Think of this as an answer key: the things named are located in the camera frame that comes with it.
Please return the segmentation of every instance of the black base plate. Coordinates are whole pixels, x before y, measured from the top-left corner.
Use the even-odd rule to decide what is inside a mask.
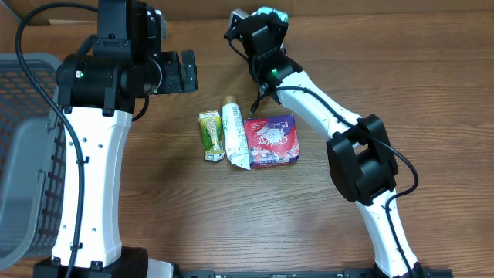
[[[431,270],[423,268],[425,278],[453,278],[451,270]],[[346,269],[344,271],[304,271],[304,272],[252,272],[215,273],[212,270],[181,271],[180,278],[380,278],[374,269]]]

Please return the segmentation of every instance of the wood grain surface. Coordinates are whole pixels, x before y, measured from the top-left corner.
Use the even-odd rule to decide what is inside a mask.
[[[14,16],[0,4],[0,52],[8,52],[12,48],[17,26]]]
[[[203,160],[198,113],[219,109],[231,94],[248,117],[255,99],[247,65],[222,38],[226,25],[170,23],[163,49],[195,51],[199,90],[152,97],[131,128],[120,188],[123,244],[186,270],[372,266],[360,213],[330,179],[325,142],[298,116],[302,155],[294,165],[242,171]],[[24,51],[63,59],[95,31],[28,28]],[[418,169],[418,190],[398,204],[421,263],[452,268],[455,277],[494,276],[494,13],[293,18],[286,48],[337,102],[383,119],[393,146]],[[254,117],[289,113],[265,100]],[[399,166],[403,190],[412,176]],[[30,276],[35,261],[0,276]]]
[[[20,14],[30,12],[33,7],[57,1],[11,0],[15,2],[12,4],[18,7]],[[77,2],[98,5],[98,0],[77,0]],[[146,0],[145,2],[160,9],[168,20],[228,19],[230,12],[236,8],[254,12],[260,6],[277,8],[288,12],[291,16],[494,10],[494,0]],[[73,8],[49,10],[44,12],[42,17],[50,21],[96,20],[95,14]]]

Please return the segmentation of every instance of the gray plastic basket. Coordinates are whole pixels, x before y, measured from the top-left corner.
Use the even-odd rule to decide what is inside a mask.
[[[60,61],[26,54],[29,68],[56,100]],[[32,88],[15,54],[0,54],[0,270],[23,257],[49,256],[63,206],[64,128]]]

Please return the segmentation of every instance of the cable clip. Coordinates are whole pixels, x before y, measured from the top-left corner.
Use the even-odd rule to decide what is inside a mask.
[[[90,163],[90,157],[86,157],[86,159],[83,161],[76,161],[76,163],[77,163],[77,165],[84,165],[84,164]]]

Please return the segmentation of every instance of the wire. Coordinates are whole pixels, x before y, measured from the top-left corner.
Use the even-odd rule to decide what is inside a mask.
[[[357,126],[354,126],[353,124],[351,124],[350,122],[345,120],[345,118],[343,116],[341,116],[340,114],[338,114],[320,95],[318,95],[317,93],[314,93],[312,90],[304,88],[304,87],[299,87],[299,86],[282,86],[282,87],[277,87],[275,89],[275,91],[280,91],[280,90],[300,90],[300,91],[303,91],[304,93],[308,93],[309,95],[317,98],[318,101],[321,102],[322,105],[324,105],[325,108],[327,108],[332,113],[332,115],[335,116],[336,119],[338,119],[340,122],[344,123],[345,125],[347,125],[350,128],[355,128],[356,131],[362,133],[365,137],[367,137],[369,140],[373,141],[374,143],[377,143],[377,144],[387,148],[394,155],[396,155],[398,158],[400,158],[400,160],[402,160],[408,166],[408,168],[410,168],[411,173],[414,175],[413,185],[409,189],[402,191],[402,192],[399,192],[396,195],[391,196],[387,200],[384,209],[386,210],[387,221],[389,222],[389,226],[391,228],[391,234],[393,235],[394,241],[396,243],[396,247],[398,248],[398,252],[401,254],[401,257],[404,260],[404,264],[406,265],[406,267],[408,269],[408,273],[410,273],[410,277],[413,277],[410,264],[408,263],[408,260],[404,254],[403,249],[401,248],[400,241],[398,240],[398,236],[396,234],[396,231],[394,230],[393,220],[391,219],[391,213],[390,213],[391,209],[389,206],[390,206],[391,202],[393,200],[395,200],[396,198],[400,198],[401,196],[408,195],[408,194],[412,193],[418,187],[418,173],[417,173],[417,170],[415,169],[414,165],[403,154],[401,154],[399,151],[394,149],[392,146],[384,143],[383,141],[377,139],[376,137],[372,136],[371,134],[368,134],[366,131],[360,129]]]
[[[239,54],[247,63],[249,62],[249,59],[247,58],[247,56],[244,54],[244,53],[241,53],[240,50],[236,49],[233,44],[232,44],[232,41],[231,40],[228,40],[228,44],[230,45],[230,47],[233,49],[233,51],[235,51],[237,54]]]
[[[147,96],[145,99],[144,99],[144,106],[142,106],[142,109],[140,110],[140,112],[136,115],[136,117],[133,117],[132,118],[132,121],[136,121],[136,120],[139,120],[142,116],[144,116],[146,114],[146,111],[147,111],[147,108],[149,107],[149,96]]]
[[[77,138],[76,132],[74,131],[69,120],[67,120],[67,118],[65,117],[63,112],[57,107],[57,104],[55,102],[53,102],[53,100],[49,97],[49,95],[46,93],[46,91],[44,91],[44,89],[41,87],[41,85],[39,85],[36,78],[32,75],[31,71],[28,68],[27,63],[25,62],[24,56],[22,55],[22,48],[21,48],[22,32],[24,31],[24,28],[27,26],[29,20],[31,20],[35,15],[39,14],[40,12],[43,12],[43,11],[50,9],[50,8],[59,8],[59,7],[82,8],[85,10],[98,12],[98,9],[94,8],[92,6],[77,4],[77,3],[68,3],[68,2],[52,3],[52,4],[43,5],[39,8],[36,8],[33,11],[31,11],[19,23],[19,27],[17,28],[17,33],[15,34],[15,53],[17,54],[17,58],[19,59],[19,63],[22,67],[22,70],[24,70],[24,73],[27,76],[27,78],[29,79],[29,81],[31,82],[31,84],[35,87],[35,89],[38,91],[38,93],[41,95],[41,97],[47,102],[47,104],[50,106],[50,108],[53,109],[56,116],[58,116],[58,118],[62,121],[63,125],[65,125],[67,132],[69,133],[70,137],[72,138],[73,146],[76,149],[77,164],[78,164],[78,168],[79,168],[79,197],[78,197],[78,201],[77,201],[77,213],[76,213],[76,224],[74,227],[73,245],[70,247],[72,252],[70,254],[70,260],[69,260],[69,264],[67,266],[67,271],[66,271],[66,275],[65,275],[66,278],[69,278],[70,274],[73,271],[74,264],[76,262],[77,250],[79,249],[80,226],[81,226],[82,217],[83,217],[83,204],[84,204],[84,159],[83,159],[83,151],[82,151],[82,148],[80,147],[80,142],[79,142],[79,139]]]

